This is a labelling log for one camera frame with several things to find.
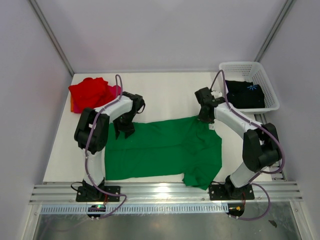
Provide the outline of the green t shirt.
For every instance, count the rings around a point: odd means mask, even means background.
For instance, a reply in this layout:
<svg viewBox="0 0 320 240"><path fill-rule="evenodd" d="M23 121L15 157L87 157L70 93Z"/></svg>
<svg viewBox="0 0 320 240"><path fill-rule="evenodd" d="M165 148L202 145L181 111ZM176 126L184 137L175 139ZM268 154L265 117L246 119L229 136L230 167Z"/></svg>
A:
<svg viewBox="0 0 320 240"><path fill-rule="evenodd" d="M222 168L222 139L196 116L133 126L129 137L109 127L108 181L183 174L186 186L206 190Z"/></svg>

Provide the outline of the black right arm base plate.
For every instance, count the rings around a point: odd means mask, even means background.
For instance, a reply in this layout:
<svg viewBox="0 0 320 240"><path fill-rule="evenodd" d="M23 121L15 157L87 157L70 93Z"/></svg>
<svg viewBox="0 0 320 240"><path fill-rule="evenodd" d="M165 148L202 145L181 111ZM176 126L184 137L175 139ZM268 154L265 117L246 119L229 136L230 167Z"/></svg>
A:
<svg viewBox="0 0 320 240"><path fill-rule="evenodd" d="M232 183L222 184L212 182L208 186L208 194L211 201L255 199L253 188L249 184L240 188L236 188Z"/></svg>

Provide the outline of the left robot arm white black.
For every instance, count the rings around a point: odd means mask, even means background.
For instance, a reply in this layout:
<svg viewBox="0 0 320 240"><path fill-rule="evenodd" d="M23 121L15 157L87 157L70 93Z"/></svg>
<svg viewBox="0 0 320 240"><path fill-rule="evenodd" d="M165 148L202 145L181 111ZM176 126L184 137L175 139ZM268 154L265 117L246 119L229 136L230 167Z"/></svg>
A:
<svg viewBox="0 0 320 240"><path fill-rule="evenodd" d="M113 125L116 138L124 133L127 139L135 132L134 117L142 113L145 106L141 95L122 92L105 106L82 111L74 133L74 140L83 150L85 169L82 186L77 190L77 201L99 201L104 197L102 152L108 142L109 126Z"/></svg>

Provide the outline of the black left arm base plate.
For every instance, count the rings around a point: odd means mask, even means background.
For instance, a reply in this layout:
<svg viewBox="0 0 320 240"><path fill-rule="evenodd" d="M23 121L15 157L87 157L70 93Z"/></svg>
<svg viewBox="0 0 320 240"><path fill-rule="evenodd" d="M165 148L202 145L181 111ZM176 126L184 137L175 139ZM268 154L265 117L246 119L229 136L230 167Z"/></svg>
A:
<svg viewBox="0 0 320 240"><path fill-rule="evenodd" d="M111 194L120 194L121 187L117 185L107 185L103 186L105 192ZM104 193L98 191L95 187L89 185L87 187L80 186L77 190L76 202L119 202L119 196L105 195Z"/></svg>

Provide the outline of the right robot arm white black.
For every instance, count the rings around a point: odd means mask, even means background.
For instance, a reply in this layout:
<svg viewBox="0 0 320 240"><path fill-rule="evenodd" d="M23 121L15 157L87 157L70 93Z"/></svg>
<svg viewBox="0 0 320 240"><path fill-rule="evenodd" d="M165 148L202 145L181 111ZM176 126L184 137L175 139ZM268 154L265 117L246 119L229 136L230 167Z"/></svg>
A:
<svg viewBox="0 0 320 240"><path fill-rule="evenodd" d="M215 98L208 87L194 94L200 104L200 121L213 124L218 120L242 139L242 164L226 177L223 185L226 198L238 200L265 168L282 158L276 127L271 123L262 124L247 118L223 97Z"/></svg>

